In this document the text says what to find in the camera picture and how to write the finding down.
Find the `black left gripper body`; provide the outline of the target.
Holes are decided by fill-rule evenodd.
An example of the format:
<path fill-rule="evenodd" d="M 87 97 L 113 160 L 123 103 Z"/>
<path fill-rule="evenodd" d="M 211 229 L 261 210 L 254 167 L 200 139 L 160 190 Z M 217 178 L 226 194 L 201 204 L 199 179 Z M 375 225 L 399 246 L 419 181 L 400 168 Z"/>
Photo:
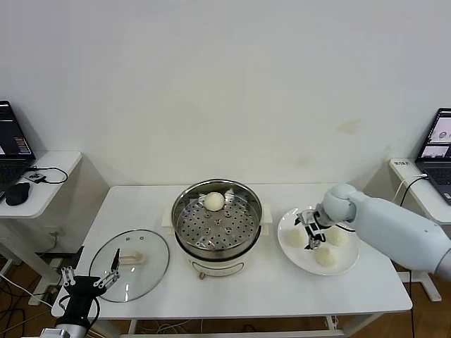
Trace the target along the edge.
<path fill-rule="evenodd" d="M 94 299 L 106 292 L 104 288 L 99 288 L 98 284 L 94 285 L 100 279 L 92 276 L 74 277 L 75 284 L 66 287 L 69 301 L 61 319 L 87 319 Z"/>

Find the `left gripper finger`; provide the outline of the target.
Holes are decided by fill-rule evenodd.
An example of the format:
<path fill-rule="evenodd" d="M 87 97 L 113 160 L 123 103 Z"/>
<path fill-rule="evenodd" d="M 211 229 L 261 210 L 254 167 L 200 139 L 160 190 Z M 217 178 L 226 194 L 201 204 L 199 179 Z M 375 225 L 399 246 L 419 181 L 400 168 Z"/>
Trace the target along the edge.
<path fill-rule="evenodd" d="M 119 265 L 120 265 L 120 249 L 117 249 L 111 264 L 110 271 L 108 271 L 108 273 L 100 280 L 97 280 L 93 284 L 93 286 L 99 289 L 108 289 L 111 285 L 113 285 L 120 277 L 120 273 L 118 270 Z"/>
<path fill-rule="evenodd" d="M 82 255 L 84 246 L 81 246 L 75 255 L 71 258 L 69 265 L 62 267 L 61 277 L 63 278 L 63 286 L 70 286 L 75 284 L 75 269 Z"/>

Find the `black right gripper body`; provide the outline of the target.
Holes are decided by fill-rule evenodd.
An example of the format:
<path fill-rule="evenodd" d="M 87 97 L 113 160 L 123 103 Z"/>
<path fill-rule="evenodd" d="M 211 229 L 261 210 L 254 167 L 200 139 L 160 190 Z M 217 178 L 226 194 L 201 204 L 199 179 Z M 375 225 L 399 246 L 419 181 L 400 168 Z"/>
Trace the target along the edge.
<path fill-rule="evenodd" d="M 328 222 L 321 217 L 318 211 L 314 209 L 309 209 L 309 211 L 309 224 L 305 225 L 307 234 L 309 237 L 321 237 L 322 241 L 325 242 L 324 232 L 328 229 Z"/>

